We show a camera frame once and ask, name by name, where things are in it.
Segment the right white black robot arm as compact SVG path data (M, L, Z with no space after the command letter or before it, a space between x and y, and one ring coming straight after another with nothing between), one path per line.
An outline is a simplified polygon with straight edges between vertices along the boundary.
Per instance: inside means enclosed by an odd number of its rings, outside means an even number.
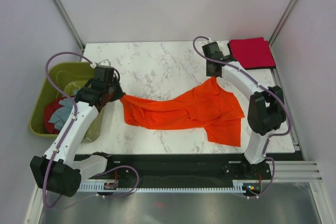
M283 91L279 86L264 87L232 55L224 55L215 41L203 45L202 51L206 74L226 79L248 99L251 135L244 152L247 162L241 164L240 172L245 178L254 178L259 173L258 164L266 157L270 137L279 135L287 119Z

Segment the orange t shirt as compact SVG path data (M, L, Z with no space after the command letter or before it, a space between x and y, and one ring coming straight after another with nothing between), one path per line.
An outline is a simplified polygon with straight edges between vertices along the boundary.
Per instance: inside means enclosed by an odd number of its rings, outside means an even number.
M124 95L121 103L128 125L149 130L203 128L209 142L241 146L243 110L234 94L222 89L215 77L173 100Z

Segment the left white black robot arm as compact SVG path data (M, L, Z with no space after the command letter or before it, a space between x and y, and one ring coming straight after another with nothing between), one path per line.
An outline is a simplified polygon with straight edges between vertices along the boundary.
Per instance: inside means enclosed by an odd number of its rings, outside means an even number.
M30 162L36 184L43 190L71 197L81 182L99 174L111 178L115 165L99 153L76 161L75 155L89 126L109 102L121 99L120 74L110 66L96 66L93 78L70 98L73 105L62 130L44 155Z

